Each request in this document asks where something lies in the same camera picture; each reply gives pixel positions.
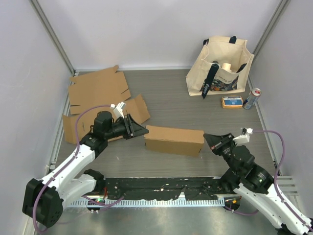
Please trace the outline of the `brown cardboard box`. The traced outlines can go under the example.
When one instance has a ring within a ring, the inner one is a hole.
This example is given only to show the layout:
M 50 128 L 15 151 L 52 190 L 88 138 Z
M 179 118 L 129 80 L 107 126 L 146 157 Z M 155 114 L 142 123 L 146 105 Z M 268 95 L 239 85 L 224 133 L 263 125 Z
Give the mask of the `brown cardboard box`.
M 204 131 L 147 125 L 144 135 L 147 149 L 177 155 L 197 157 L 204 145 Z

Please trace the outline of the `spare cardboard sheet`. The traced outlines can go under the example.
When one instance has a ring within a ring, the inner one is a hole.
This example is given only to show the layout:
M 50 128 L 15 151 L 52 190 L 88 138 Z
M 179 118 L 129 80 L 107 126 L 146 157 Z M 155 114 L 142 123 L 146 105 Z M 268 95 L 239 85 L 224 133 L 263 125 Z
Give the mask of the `spare cardboard sheet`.
M 141 94 L 131 98 L 124 72 L 118 65 L 70 78 L 73 85 L 68 87 L 70 116 L 63 116 L 65 141 L 76 144 L 75 123 L 85 110 L 98 105 L 125 102 L 123 114 L 130 114 L 139 124 L 150 118 L 147 105 Z

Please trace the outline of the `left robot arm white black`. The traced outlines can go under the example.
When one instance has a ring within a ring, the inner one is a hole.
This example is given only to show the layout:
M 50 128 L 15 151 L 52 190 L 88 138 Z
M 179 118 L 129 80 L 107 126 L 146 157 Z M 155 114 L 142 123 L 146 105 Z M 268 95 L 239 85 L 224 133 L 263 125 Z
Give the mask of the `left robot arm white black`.
M 22 212 L 32 218 L 35 230 L 40 232 L 39 224 L 52 227 L 64 209 L 84 194 L 103 192 L 106 183 L 100 172 L 89 169 L 78 179 L 75 176 L 105 150 L 110 139 L 128 140 L 148 132 L 130 114 L 114 120 L 111 112 L 99 112 L 90 131 L 78 141 L 68 158 L 48 175 L 27 183 Z

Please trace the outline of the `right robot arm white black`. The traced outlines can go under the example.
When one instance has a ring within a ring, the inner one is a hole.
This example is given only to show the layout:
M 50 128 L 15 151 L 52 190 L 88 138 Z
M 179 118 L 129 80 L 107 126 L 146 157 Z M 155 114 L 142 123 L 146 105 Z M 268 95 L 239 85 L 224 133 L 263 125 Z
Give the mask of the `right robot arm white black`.
M 236 193 L 263 214 L 280 235 L 308 235 L 313 231 L 313 220 L 305 216 L 284 195 L 277 184 L 277 175 L 271 176 L 256 164 L 255 157 L 245 143 L 255 131 L 243 128 L 242 134 L 218 136 L 204 134 L 211 151 L 223 157 L 229 169 L 221 177 L 221 188 Z

